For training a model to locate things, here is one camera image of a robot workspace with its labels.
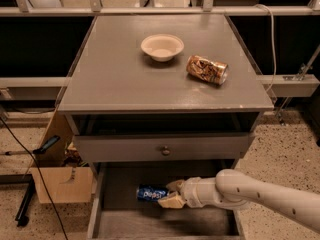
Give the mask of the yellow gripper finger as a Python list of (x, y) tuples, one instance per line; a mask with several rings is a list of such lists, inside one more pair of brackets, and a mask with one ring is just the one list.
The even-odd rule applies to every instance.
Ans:
[(173, 182), (170, 182), (166, 185), (166, 188), (170, 191), (170, 192), (179, 192), (184, 184), (184, 180), (180, 179), (180, 180), (176, 180)]
[(158, 204), (162, 208), (181, 209), (184, 207), (185, 201), (178, 192), (173, 192), (168, 196), (159, 199)]

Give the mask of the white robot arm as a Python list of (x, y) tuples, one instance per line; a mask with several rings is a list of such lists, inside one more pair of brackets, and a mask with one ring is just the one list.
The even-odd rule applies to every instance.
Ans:
[(223, 169), (213, 178), (192, 177), (169, 183), (169, 195), (158, 200), (163, 208), (215, 206), (242, 209), (258, 203), (317, 233), (320, 232), (320, 196), (256, 180), (233, 169)]

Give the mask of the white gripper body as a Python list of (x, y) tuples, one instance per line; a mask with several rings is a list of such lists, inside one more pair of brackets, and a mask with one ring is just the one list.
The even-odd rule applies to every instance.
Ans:
[(197, 193), (197, 186), (200, 177), (189, 178), (188, 180), (182, 183), (180, 194), (184, 199), (186, 205), (190, 208), (202, 208), (203, 204), (200, 202)]

